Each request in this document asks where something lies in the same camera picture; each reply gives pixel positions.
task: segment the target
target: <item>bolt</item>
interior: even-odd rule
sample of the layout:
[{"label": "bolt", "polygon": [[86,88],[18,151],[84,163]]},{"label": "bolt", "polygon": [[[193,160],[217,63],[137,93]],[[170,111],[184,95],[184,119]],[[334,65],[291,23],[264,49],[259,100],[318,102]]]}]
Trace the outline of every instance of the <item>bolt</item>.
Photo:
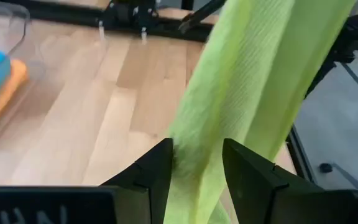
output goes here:
[{"label": "bolt", "polygon": [[146,44],[147,43],[147,33],[146,33],[146,27],[142,27],[142,44]]},{"label": "bolt", "polygon": [[319,166],[320,172],[327,174],[333,171],[333,166],[329,163],[322,163]]}]

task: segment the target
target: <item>towel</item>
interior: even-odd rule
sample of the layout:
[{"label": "towel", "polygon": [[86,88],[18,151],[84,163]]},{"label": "towel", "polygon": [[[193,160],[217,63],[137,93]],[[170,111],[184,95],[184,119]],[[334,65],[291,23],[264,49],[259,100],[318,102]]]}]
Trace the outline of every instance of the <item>towel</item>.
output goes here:
[{"label": "towel", "polygon": [[0,113],[18,87],[27,80],[27,67],[20,60],[11,60],[11,75],[0,89]]},{"label": "towel", "polygon": [[227,0],[170,126],[165,224],[230,222],[218,204],[223,139],[275,157],[353,4]]}]

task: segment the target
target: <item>metal rod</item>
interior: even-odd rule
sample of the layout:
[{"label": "metal rod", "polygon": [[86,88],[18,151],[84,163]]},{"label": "metal rod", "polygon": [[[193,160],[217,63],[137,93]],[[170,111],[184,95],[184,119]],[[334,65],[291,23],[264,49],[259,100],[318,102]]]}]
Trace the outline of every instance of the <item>metal rod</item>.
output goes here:
[{"label": "metal rod", "polygon": [[287,137],[287,148],[291,155],[296,174],[305,180],[316,184],[316,178],[313,175],[313,169],[307,159],[305,150],[299,139],[295,125],[292,126]]}]

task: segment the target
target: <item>green towel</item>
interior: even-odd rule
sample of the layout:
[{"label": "green towel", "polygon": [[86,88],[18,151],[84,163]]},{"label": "green towel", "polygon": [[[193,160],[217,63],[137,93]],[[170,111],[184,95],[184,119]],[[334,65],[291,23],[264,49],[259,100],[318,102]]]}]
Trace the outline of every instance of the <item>green towel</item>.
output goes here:
[{"label": "green towel", "polygon": [[275,157],[353,4],[227,0],[171,125],[166,224],[229,221],[217,204],[223,139]]}]

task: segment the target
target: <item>plastic bin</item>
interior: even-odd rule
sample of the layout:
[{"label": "plastic bin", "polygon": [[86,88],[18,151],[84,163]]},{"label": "plastic bin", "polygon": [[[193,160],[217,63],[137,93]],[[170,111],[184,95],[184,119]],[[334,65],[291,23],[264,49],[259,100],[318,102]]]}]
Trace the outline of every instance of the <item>plastic bin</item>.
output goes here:
[{"label": "plastic bin", "polygon": [[27,68],[27,79],[19,85],[6,106],[0,111],[1,134],[26,94],[45,73],[44,63],[35,43],[29,12],[26,8],[0,3],[0,52],[7,56],[0,61],[0,79],[3,78],[2,74],[5,72],[6,65],[10,65],[12,60],[23,62]]}]

